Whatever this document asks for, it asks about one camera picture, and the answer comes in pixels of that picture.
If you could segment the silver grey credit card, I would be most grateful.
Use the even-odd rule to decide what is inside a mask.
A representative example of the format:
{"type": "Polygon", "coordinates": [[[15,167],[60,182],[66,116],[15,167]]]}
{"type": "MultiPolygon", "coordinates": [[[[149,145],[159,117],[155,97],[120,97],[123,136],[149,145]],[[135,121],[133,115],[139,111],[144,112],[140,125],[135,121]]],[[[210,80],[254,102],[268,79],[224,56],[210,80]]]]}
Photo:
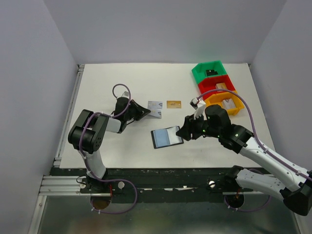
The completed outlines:
{"type": "Polygon", "coordinates": [[[162,101],[148,101],[148,109],[154,110],[161,110],[163,106],[162,101]]]}

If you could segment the gold credit card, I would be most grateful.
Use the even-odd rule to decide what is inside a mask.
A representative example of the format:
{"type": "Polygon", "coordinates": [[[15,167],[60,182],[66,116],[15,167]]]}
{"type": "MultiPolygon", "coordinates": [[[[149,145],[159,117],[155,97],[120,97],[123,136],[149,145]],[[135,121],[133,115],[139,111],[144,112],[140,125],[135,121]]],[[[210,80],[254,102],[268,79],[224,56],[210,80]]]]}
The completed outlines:
{"type": "Polygon", "coordinates": [[[181,109],[182,104],[180,100],[168,100],[166,102],[167,109],[181,109]]]}

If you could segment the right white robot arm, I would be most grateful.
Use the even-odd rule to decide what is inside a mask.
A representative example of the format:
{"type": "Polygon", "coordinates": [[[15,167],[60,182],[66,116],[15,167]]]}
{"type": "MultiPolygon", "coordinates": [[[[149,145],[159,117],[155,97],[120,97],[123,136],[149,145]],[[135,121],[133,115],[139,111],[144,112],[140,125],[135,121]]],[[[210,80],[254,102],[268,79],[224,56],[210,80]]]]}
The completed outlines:
{"type": "Polygon", "coordinates": [[[199,137],[217,138],[224,148],[256,162],[272,174],[260,175],[233,166],[225,177],[228,183],[273,196],[298,215],[309,214],[312,208],[311,171],[285,159],[245,127],[232,124],[227,111],[219,105],[206,107],[199,117],[186,116],[176,135],[186,141],[199,137]]]}

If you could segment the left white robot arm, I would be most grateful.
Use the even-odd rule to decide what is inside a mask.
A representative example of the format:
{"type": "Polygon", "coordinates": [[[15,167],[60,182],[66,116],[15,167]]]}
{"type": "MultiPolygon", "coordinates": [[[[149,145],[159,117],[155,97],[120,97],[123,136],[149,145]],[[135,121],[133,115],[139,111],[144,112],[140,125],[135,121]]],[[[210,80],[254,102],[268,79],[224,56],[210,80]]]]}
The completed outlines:
{"type": "Polygon", "coordinates": [[[68,142],[81,155],[87,176],[104,180],[107,169],[99,149],[106,132],[121,134],[130,121],[140,121],[151,111],[128,97],[119,97],[112,115],[82,110],[68,134],[68,142]]]}

